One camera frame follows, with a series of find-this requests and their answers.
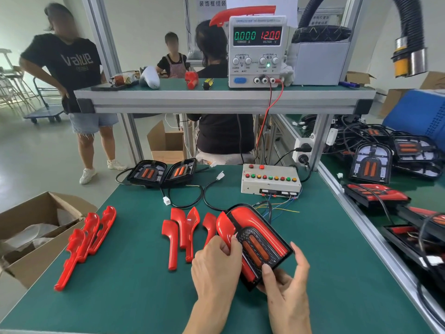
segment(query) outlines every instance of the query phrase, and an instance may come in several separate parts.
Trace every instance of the open cardboard box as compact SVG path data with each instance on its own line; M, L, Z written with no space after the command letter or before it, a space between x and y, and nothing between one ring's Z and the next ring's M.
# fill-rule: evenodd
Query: open cardboard box
M68 244L75 228L83 227L87 213L97 207L80 197L44 192L3 213L0 213L0 239L6 240L33 224L59 225L57 209L70 213L76 220L45 235L53 237L38 248L29 243L0 258L0 282L4 274L12 275L30 288Z
M164 122L159 121L147 134L153 160L175 164L186 159L184 132L165 132Z
M373 75L366 72L348 71L346 73L345 81L349 83L360 84L364 87L366 84L371 84L371 78L375 78Z
M445 72L430 71L427 73L425 80L420 86L422 90L445 89ZM399 100L412 89L389 89L386 95L386 100L379 112L379 117L385 118Z

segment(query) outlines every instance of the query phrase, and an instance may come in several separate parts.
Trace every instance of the black t-shirt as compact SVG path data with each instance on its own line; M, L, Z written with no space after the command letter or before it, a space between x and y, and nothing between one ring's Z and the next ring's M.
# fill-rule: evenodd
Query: black t-shirt
M227 78L227 61L211 64L198 71L200 78ZM197 147L209 154L237 154L239 150L239 125L236 114L187 114L192 121L199 120ZM240 114L242 141L241 152L247 153L254 148L253 116Z
M80 112L74 90L101 83L101 59L96 45L89 39L77 38L66 44L54 34L36 35L20 55L49 73L70 94L68 112Z
M170 54L167 54L167 57L163 57L161 58L161 60L158 63L158 67L162 70L165 70L165 72L167 73L167 75L170 77L170 63L167 60L167 58L170 60L171 64L182 64L184 63L184 65L186 65L186 61L187 61L187 56L183 55L183 54L179 54L179 61L177 62L173 62L170 58Z

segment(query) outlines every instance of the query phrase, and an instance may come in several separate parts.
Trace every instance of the digital display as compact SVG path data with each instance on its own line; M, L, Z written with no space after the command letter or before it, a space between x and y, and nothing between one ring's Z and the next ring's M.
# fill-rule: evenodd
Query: digital display
M283 28L279 27L234 27L234 46L279 46Z

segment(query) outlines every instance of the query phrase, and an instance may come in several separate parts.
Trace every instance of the denim shorts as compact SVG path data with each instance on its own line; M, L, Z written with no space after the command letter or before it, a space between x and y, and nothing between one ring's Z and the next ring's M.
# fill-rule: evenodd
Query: denim shorts
M91 135L99 131L101 126L112 126L119 119L115 113L69 113L73 131L76 134Z

